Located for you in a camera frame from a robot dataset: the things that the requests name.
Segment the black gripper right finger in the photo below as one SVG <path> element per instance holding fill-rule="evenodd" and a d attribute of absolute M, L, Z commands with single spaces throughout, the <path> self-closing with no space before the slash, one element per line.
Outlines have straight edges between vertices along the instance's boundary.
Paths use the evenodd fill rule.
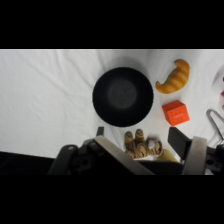
<path fill-rule="evenodd" d="M 189 139 L 176 127 L 170 127 L 168 143 L 184 161 L 183 175 L 203 175 L 207 157 L 207 140 L 194 136 Z"/>

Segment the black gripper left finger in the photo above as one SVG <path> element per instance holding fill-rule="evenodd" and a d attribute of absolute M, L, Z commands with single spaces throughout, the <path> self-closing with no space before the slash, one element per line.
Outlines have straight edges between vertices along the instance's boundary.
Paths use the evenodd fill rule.
<path fill-rule="evenodd" d="M 97 129 L 96 137 L 89 144 L 89 148 L 97 158 L 97 165 L 101 171 L 113 174 L 153 175 L 149 169 L 134 161 L 121 149 L 104 136 L 104 128 Z"/>

